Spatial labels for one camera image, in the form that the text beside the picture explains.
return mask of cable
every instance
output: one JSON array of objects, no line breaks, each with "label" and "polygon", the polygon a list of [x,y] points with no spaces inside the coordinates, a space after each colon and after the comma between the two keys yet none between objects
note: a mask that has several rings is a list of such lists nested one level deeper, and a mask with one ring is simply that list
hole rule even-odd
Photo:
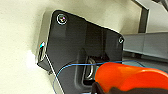
[{"label": "cable", "polygon": [[[54,81],[53,81],[53,89],[54,89],[55,94],[57,94],[57,93],[56,93],[55,88],[54,88],[54,82],[55,82],[56,78],[58,78],[58,75],[61,73],[61,71],[62,71],[63,69],[65,69],[65,68],[67,68],[67,67],[70,67],[70,66],[92,66],[92,65],[102,65],[102,64],[104,64],[104,63],[107,63],[107,62],[103,62],[103,63],[95,63],[95,64],[70,64],[70,63],[72,63],[72,62],[67,63],[67,64],[66,64],[65,66],[63,66],[63,67],[58,71],[58,73],[56,74],[55,79],[54,79]],[[142,67],[145,67],[143,64],[141,64],[140,62],[135,61],[135,60],[108,61],[108,62],[114,62],[114,63],[136,62],[136,63],[138,63],[139,65],[141,65]]]}]

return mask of black panel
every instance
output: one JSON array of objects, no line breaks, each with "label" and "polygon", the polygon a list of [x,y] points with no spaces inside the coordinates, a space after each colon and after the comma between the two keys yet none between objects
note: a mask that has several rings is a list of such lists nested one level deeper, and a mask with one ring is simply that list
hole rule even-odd
[{"label": "black panel", "polygon": [[[67,21],[63,21],[66,22],[65,24],[57,22],[59,14],[66,16]],[[113,30],[87,22],[79,16],[56,10],[52,15],[46,53],[55,73],[67,63],[83,64],[87,63],[88,58],[98,62],[122,60],[123,42],[119,43],[121,37]],[[58,76],[64,93],[91,92],[91,85],[83,83],[84,75],[85,66],[64,69]]]}]

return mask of gray surface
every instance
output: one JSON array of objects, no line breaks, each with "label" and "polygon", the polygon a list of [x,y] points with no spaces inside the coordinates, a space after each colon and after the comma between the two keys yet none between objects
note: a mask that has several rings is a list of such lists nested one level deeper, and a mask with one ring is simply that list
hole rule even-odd
[{"label": "gray surface", "polygon": [[168,33],[125,35],[124,51],[168,59]]},{"label": "gray surface", "polygon": [[143,54],[168,59],[168,33],[146,34]]},{"label": "gray surface", "polygon": [[124,51],[143,53],[144,34],[124,35]]}]

